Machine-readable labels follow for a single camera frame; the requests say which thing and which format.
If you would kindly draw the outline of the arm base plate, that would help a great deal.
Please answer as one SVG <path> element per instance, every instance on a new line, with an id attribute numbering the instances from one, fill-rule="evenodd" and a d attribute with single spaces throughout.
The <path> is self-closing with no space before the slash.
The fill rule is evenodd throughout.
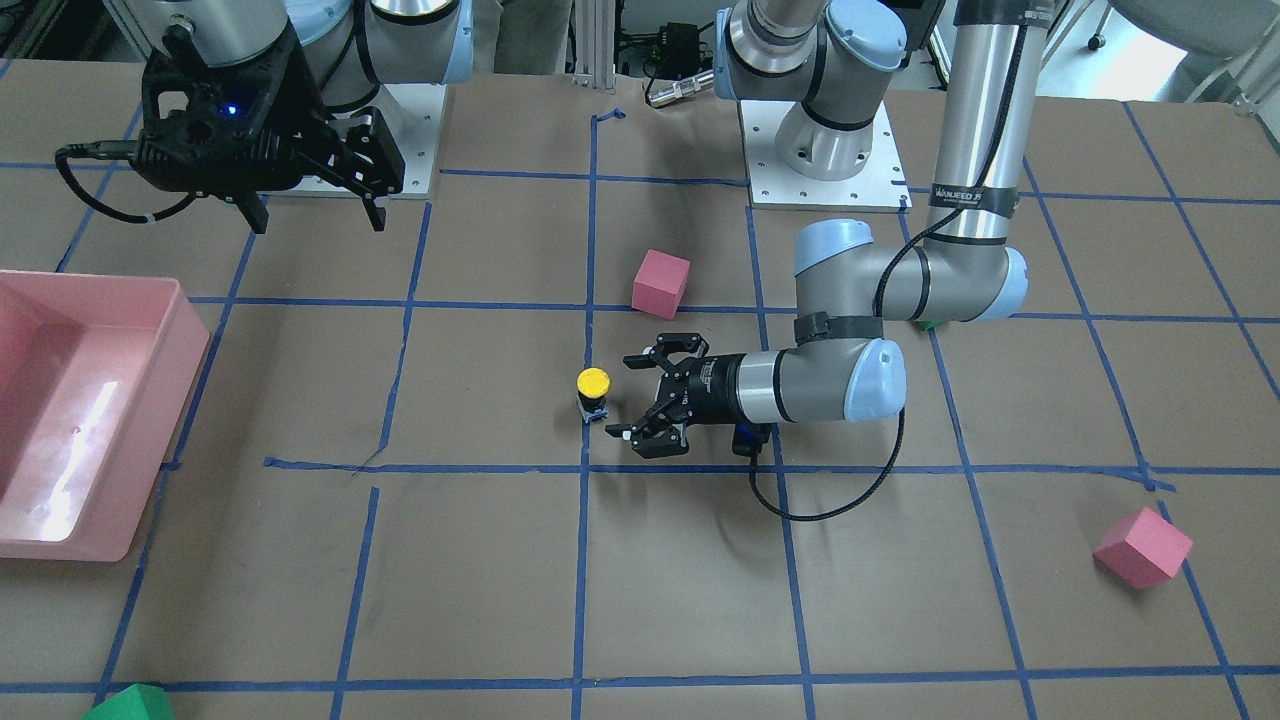
<path id="1" fill-rule="evenodd" d="M 381 111 L 390 137 L 404 160 L 404 177 L 397 184 L 397 193 L 389 200 L 430 199 L 433 181 L 436 173 L 436 160 L 445 119 L 445 100 L 449 86 L 445 85 L 384 85 L 378 90 L 372 106 Z M 276 109 L 288 108 L 285 94 L 297 95 L 297 83 L 288 81 L 282 86 L 282 95 L 275 102 Z M 353 195 L 337 184 L 330 184 L 319 176 L 305 174 L 291 188 L 260 188 L 260 195 L 292 196 L 306 199 L 348 199 Z"/>
<path id="2" fill-rule="evenodd" d="M 739 102 L 756 209 L 895 213 L 911 208 L 884 104 L 869 126 L 838 131 L 797 102 Z"/>

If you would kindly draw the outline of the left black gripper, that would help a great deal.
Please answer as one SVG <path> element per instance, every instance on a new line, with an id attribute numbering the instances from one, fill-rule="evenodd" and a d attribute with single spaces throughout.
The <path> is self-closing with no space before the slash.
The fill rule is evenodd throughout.
<path id="1" fill-rule="evenodd" d="M 628 369 L 658 366 L 664 379 L 657 405 L 635 423 L 607 424 L 605 433 L 626 441 L 644 459 L 659 459 L 689 452 L 687 424 L 742 424 L 739 400 L 742 354 L 705 356 L 708 350 L 709 343 L 699 333 L 664 333 L 640 354 L 625 356 Z"/>

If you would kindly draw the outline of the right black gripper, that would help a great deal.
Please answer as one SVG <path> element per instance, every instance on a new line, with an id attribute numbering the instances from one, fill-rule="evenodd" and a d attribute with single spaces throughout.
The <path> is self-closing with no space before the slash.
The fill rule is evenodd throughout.
<path id="1" fill-rule="evenodd" d="M 320 178 L 361 200 L 371 228 L 404 183 L 404 159 L 372 105 L 326 120 L 292 23 L 247 60 L 215 67 L 196 20 L 172 22 L 143 69 L 143 126 L 132 167 L 168 192 L 228 196 L 255 234 L 270 214 L 260 192 Z"/>

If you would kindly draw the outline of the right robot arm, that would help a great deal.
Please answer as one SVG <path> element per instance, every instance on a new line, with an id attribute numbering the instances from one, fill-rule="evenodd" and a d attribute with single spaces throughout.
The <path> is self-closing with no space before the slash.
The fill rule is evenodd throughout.
<path id="1" fill-rule="evenodd" d="M 151 47 L 131 167 L 154 188 L 236 206 L 319 181 L 383 231 L 410 190 L 410 114 L 396 86 L 474 70 L 467 1 L 128 1 Z"/>

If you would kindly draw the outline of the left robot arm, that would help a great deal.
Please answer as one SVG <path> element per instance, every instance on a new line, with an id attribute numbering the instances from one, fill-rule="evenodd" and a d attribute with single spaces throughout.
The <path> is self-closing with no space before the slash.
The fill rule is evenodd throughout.
<path id="1" fill-rule="evenodd" d="M 1014 314 L 1027 261 L 1007 243 L 1019 204 L 1052 1 L 960 1 L 928 217 L 900 249 L 855 219 L 817 222 L 795 243 L 794 346 L 713 356 L 664 333 L 625 363 L 659 368 L 654 404 L 607 427 L 643 457 L 686 454 L 692 425 L 739 427 L 737 452 L 778 423 L 869 421 L 905 407 L 891 322 Z M 704 88 L 736 101 L 753 197 L 768 206 L 906 211 L 883 100 L 908 29 L 878 1 L 741 1 L 718 13 L 710 70 L 649 94 L 662 108 Z"/>

